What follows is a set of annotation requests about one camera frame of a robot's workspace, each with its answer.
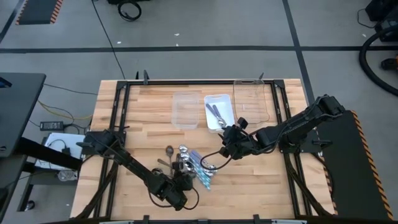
black cable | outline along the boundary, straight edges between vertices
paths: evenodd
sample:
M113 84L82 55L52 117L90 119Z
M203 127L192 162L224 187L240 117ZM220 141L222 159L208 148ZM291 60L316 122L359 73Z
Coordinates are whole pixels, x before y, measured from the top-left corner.
M333 181L333 177L331 176L330 170L329 170L328 167L326 166L325 161L323 161L323 160L318 156L317 153L311 153L311 154L324 166L324 168L325 168L326 171L328 172L329 180L330 180L330 185L331 185L330 196L331 196L332 198L334 198L334 193L335 193L335 182Z
M29 122L30 122L30 123L32 123L34 126L36 126L36 127L38 127L38 128L40 127L40 125L38 125L38 124L34 123L34 122L33 122L33 121L31 121L31 120L29 120Z
M48 172L48 171L38 172L38 173L35 173L35 174L27 175L26 177L21 177L20 179L17 179L17 180L15 180L15 181L12 181L12 182L8 183L8 184L7 184L5 187L3 187L3 188L7 188L7 187L9 187L11 184L13 184L13 183L15 183L15 182L18 182L18 181L20 181L20 180L22 180L22 179L25 179L25 178L28 178L28 177L32 177L32 176L34 176L34 175L44 174L44 173L46 173L46 172Z
M398 89L394 88L393 86L391 86L390 84L386 83L381 78L379 78L372 71L371 67L368 64L368 61L366 60L366 52L368 51L370 45L380 36L393 31L398 31L398 25L389 27L387 29L383 29L382 31L375 33L367 41L365 41L365 43L361 48L361 51L359 52L359 64L361 65L361 68L364 71L364 73L369 77L369 79L372 82L381 87L383 90L386 90L387 92L395 96L398 96Z
M380 23L382 23L381 21L379 21L379 22L377 22L374 26L368 26L368 25L366 25L366 24L361 23L361 22L359 21L359 12L361 12L361 11L363 11L363 10L365 10L365 8L364 8L364 9L360 9L360 10L358 10L358 11L356 12L356 21L358 22L359 25L365 26L365 27L367 27L367 28L369 28L369 29L373 29L373 28L375 28L377 25L379 25Z
M195 208L198 206L198 204L199 204L199 199L200 199L199 192L198 192L194 187L192 187L192 190L194 190L194 191L197 193L198 200L197 200L196 204L195 204L192 208L187 208L187 207L184 206L184 208L187 209L187 210L193 210L193 209L195 209Z
M66 148L67 147L67 144L66 144L66 142L64 141L64 140L62 140L62 139L56 139L56 140L54 140L54 141L52 141L52 142L50 142L50 144L49 144L49 147L54 143L54 142L56 142L56 141L61 141L61 142L63 142L63 145L65 146L64 148Z
M148 189L149 199L151 200L151 202L152 202L154 205L158 206L159 208L171 208L171 207L173 207L173 205L159 205L158 203L156 203L156 202L154 201L154 199L152 198L152 195L151 195L150 192L149 192L149 188L147 188L147 189Z
M138 15L135 16L135 17L131 17L129 14L124 12L122 10L122 6L124 4L132 4L133 6L135 6L138 9ZM136 21L138 18L141 17L142 10L141 10L141 7L138 5L137 2L135 2L133 0L125 0L125 1L122 1L122 2L120 2L118 4L118 12L119 12L120 17L122 17L122 19L124 19L125 21L128 21L128 22L132 22L132 21Z
M81 92L81 91L70 90L70 89L67 89L67 88L64 88L64 87L59 87L59 86L50 85L50 84L46 84L46 83L44 83L44 85L45 85L45 86L50 86L50 87L53 87L53 88L58 88L58 89L61 89L61 90L70 91L70 92L72 92L72 93L88 94L88 95L95 95L95 96L98 95L98 94L96 94L96 93L88 93L88 92Z
M80 134L79 128L78 128L77 126L75 126L74 124L69 124L69 125L65 126L65 128L64 128L63 130L66 130L66 129L69 128L69 127L74 127L74 128L76 128L77 134Z
M101 18L100 18L100 15L98 14L97 8L95 7L94 0L91 0L91 3L93 3L93 7L94 7L94 10L95 10L95 13L97 14L99 23L101 23L101 26L102 26L102 29L104 30L104 33L105 33L105 35L106 35L106 38L108 39L109 44L111 45L114 58L116 59L116 62L117 62L118 65L119 65L120 71L122 72L123 79L126 79L126 77L124 76L124 72L123 72L122 66L120 65L119 60L118 60L118 57L116 56L116 53L115 53L115 51L114 51L114 47L113 47L113 44L112 44L112 42L111 42L111 39L109 38L108 33L106 32L106 29L105 29L105 27L104 27L104 24L102 23L102 20L101 20Z
M217 154L217 153L219 153L219 152L220 152L220 151L216 151L216 152L212 152L212 153L210 153L210 154L208 154L208 155L203 156L202 159L200 159L200 166L201 166L202 168L206 169L206 170L219 170L219 169L223 168L224 166L226 166L227 164L229 164L229 162L231 162L231 160L232 160L232 158L233 158L234 155L231 155L231 157L230 157L223 165L221 165L221 166L219 166L219 167L209 168L209 167L206 167L206 166L203 165L203 160L205 160L207 157L213 156L213 155L215 155L215 154Z

yellow and black hazard tape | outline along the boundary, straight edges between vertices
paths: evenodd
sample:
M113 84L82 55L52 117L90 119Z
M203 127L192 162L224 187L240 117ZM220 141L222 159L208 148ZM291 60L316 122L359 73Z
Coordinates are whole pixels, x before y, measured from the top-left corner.
M381 185L381 180L380 180L379 174L377 173L376 166L374 165L372 154L371 154L371 152L369 150L368 143L366 142L365 135L363 134L363 130L362 130L362 127L361 127L361 123L359 122L358 115L356 114L355 111L351 111L351 112L352 112L352 114L354 116L356 127L358 128L358 131L359 131L359 135L361 136L363 147L364 147L365 153L366 153L366 155L368 157L369 165L371 166L371 169L373 171L374 180L376 181L377 187L379 188L380 196L381 196L381 199L382 199L382 201L384 203L384 208L386 208L386 210L387 210L387 216L391 220L393 220L394 217L392 216L392 211L391 211L390 205L388 204L386 193L384 192L384 189L383 189L383 187Z
M28 0L26 0L25 3L24 3L24 5L22 6L22 9L21 9L21 11L19 12L19 16L18 16L18 18L17 18L17 21L15 22L15 25L19 25L19 19L21 18L21 15L22 15L22 13L23 13L24 10L25 10L25 7L26 7L27 2L28 2Z
M323 162L325 162L325 158L323 158L323 156L320 156L319 158L320 158ZM328 184L329 193L330 193L330 195L331 195L333 189L332 189L332 185L331 185L331 180L330 180L329 172L328 172L328 170L326 169L326 167L323 167L323 171L325 172L326 182L327 182L327 184ZM333 208L335 209L335 215L338 215L337 206L336 206L336 203L335 203L335 200L333 199L333 197L331 198L331 202L332 202L332 204L333 204Z
M54 24L55 21L57 20L58 15L60 14L61 6L62 6L63 0L57 0L57 3L55 4L54 11L52 12L50 23Z

metal spoon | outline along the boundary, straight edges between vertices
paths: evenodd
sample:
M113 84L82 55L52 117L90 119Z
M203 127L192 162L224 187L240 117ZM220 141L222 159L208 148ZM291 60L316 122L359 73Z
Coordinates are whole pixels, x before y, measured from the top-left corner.
M170 175L173 175L173 168L171 166L172 163L172 156L174 154L174 149L172 146L167 146L166 147L166 156L169 157L169 162L170 162Z

cable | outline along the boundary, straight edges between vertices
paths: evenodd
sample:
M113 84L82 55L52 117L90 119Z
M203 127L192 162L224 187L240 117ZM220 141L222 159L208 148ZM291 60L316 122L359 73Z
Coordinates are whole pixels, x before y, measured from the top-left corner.
M54 140L54 141L52 141L50 144L49 144L49 146L48 147L50 147L54 142L56 142L56 141L61 141L61 142L63 142L63 145L65 146L64 148L66 148L67 147L67 144L66 144L66 142L64 141L64 140L62 140L62 139L56 139L56 140Z
M374 26L368 26L368 25L366 25L366 24L361 23L361 22L359 21L359 12L361 12L361 11L363 11L363 10L365 10L365 8L364 8L364 9L360 9L360 10L358 10L358 11L356 12L356 21L358 22L358 24L360 24L360 25L362 25L362 26L365 26L365 27L367 27L367 28L369 28L369 29L373 29L373 28L375 28L377 25L379 25L380 23L382 23L382 21L379 21L379 22L377 22Z
M334 197L334 193L335 193L335 182L333 181L333 177L331 176L331 172L328 169L328 167L326 166L325 161L323 161L317 153L311 153L326 169L326 171L328 172L329 175L329 180L330 180L330 185L331 185L331 191L330 191L330 196L333 198Z
M122 6L124 4L132 4L133 6L135 6L138 9L138 15L135 16L135 17L131 17L129 14L124 12L122 10ZM137 2L135 2L133 0L125 0L125 1L122 1L122 2L120 2L118 4L118 12L119 12L120 17L122 17L122 19L124 19L125 21L128 21L128 22L132 22L132 21L136 21L138 18L141 17L142 10L141 10L141 7L138 5Z
M89 115L89 116L85 116L85 117L82 117L82 118L74 118L73 115L72 115L69 111L67 111L67 110L65 110L65 109L61 109L61 108L57 108L57 107L54 107L54 106L46 105L46 104L42 103L40 100L37 100L37 102L38 102L47 112L49 112L49 113L51 113L51 114L54 114L54 115L56 115L56 116L60 116L60 117L63 117L63 118L72 119L73 121L72 121L71 124L73 124L73 122L74 122L75 120L84 120L84 119L89 119L89 118L92 118L92 117L93 117L93 115ZM57 110L64 111L64 112L68 113L70 116L65 116L64 114L60 114L60 113L51 111L51 110L49 110L49 108L53 108L53 109L57 109Z
M171 207L173 207L173 205L159 205L158 203L156 203L156 202L154 201L154 199L152 198L152 195L151 195L150 192L149 192L149 188L147 188L147 189L148 189L149 199L151 200L151 202L152 202L154 205L158 206L159 208L171 208Z
M372 71L371 67L368 64L368 61L366 60L366 52L368 51L370 45L380 36L393 31L398 31L398 25L389 27L387 29L383 29L382 31L372 35L367 41L365 41L365 43L361 48L361 51L359 52L359 64L361 65L361 68L364 71L364 73L369 77L369 79L372 82L381 87L383 90L386 90L387 92L395 96L398 96L398 89L394 88L393 86L391 86L390 84L386 83L381 78L379 78Z
M67 129L68 127L74 127L77 130L77 134L80 134L80 130L78 127L76 127L74 124L69 124L68 126L65 126L63 130Z
M197 200L196 204L195 204L192 208L187 208L187 207L184 206L184 208L187 209L187 210L193 210L193 209L196 208L196 207L198 206L198 204L199 204L199 199L200 199L200 197L199 197L199 192L198 192L194 187L192 187L192 190L194 190L194 191L197 193L198 200Z
M34 122L33 122L33 121L31 121L31 120L29 120L29 122L30 122L30 123L32 123L34 126L36 126L36 127L38 127L38 128L40 127L40 125L38 125L38 124L34 123Z
M45 85L45 86L50 86L50 87L53 87L53 88L59 88L59 89L61 89L61 90L70 91L70 92L72 92L72 93L88 94L88 95L95 95L95 96L98 95L98 94L96 94L96 93L88 93L88 92L81 92L81 91L69 90L69 89L64 88L64 87L54 86L54 85L50 85L50 84L46 84L46 83L44 83L44 85Z
M99 23L101 23L101 26L102 26L102 29L104 30L104 33L105 33L105 35L106 35L106 38L108 39L109 44L111 45L114 58L116 59L116 62L117 62L118 65L119 65L120 71L122 72L123 79L125 80L126 77L124 76L124 72L123 72L122 66L120 66L120 63L119 63L118 57L116 56L116 53L115 53L115 51L114 51L114 47L113 47L113 44L112 44L112 42L111 42L111 39L109 38L108 33L106 32L106 29L105 29L105 27L104 27L104 24L102 23L102 20L101 20L101 18L100 18L100 15L98 14L97 8L95 7L94 0L91 0L91 3L93 3L93 7L94 7L94 10L95 10L95 13L97 14Z
M28 178L28 177L32 177L32 176L34 176L34 175L39 175L39 174L44 174L44 173L46 173L46 171L43 171L43 172L38 172L38 173L35 173L35 174L31 174L31 175L27 175L26 177L21 177L20 179L17 179L17 180L15 180L15 181L12 181L12 182L10 182L10 183L8 183L5 187L3 187L3 188L7 188L7 187L9 187L11 184L13 184L13 183L15 183L15 182L18 182L18 181L20 181L20 180L22 180L22 179L25 179L25 178Z
M232 157L233 157L234 155L231 155L231 157L230 157L223 165L221 165L221 166L219 166L219 167L209 168L209 167L206 167L206 166L203 165L203 161L204 161L207 157L213 156L213 155L215 155L215 154L217 154L217 153L219 153L219 152L220 152L220 151L216 151L216 152L212 152L212 153L210 153L210 154L208 154L208 155L203 156L202 159L200 159L200 166L201 166L202 168L206 169L206 170L219 170L219 169L223 168L224 166L226 166L227 164L229 164L229 162L231 162Z

power adapter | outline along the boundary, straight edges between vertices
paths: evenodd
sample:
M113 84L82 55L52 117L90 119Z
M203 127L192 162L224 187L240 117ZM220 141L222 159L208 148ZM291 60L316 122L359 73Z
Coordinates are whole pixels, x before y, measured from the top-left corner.
M63 121L42 121L40 122L41 131L63 131Z

